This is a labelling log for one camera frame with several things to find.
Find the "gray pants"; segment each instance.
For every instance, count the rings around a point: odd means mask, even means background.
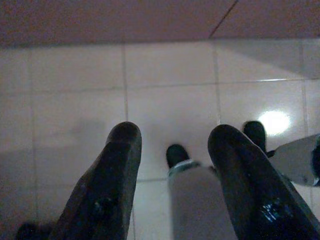
[[[169,172],[174,240],[237,240],[217,175],[186,160]]]

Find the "foot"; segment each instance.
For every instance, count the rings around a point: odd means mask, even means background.
[[[179,144],[173,144],[166,150],[166,162],[169,168],[174,167],[178,163],[190,159],[185,148]]]
[[[248,121],[245,123],[243,133],[261,150],[266,153],[266,132],[259,121]]]

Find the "black shoe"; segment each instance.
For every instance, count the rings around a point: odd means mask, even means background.
[[[190,159],[185,148],[179,144],[173,144],[166,150],[166,162],[169,168],[174,167],[178,163]]]
[[[266,131],[264,126],[259,121],[248,121],[245,123],[243,133],[264,153],[266,151]]]

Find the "black sneaker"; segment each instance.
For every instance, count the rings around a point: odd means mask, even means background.
[[[243,128],[243,133],[264,153],[266,151],[266,131],[259,121],[247,121]]]
[[[178,163],[190,159],[185,148],[179,144],[173,144],[166,150],[166,162],[169,168],[174,167]]]

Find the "white tile floor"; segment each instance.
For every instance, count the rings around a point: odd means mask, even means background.
[[[170,240],[166,148],[181,143],[208,165],[216,125],[272,111],[288,128],[270,132],[269,150],[320,133],[319,40],[2,49],[0,239],[23,221],[54,221],[111,128],[129,120],[143,153],[128,240]],[[320,190],[296,188],[320,218]]]

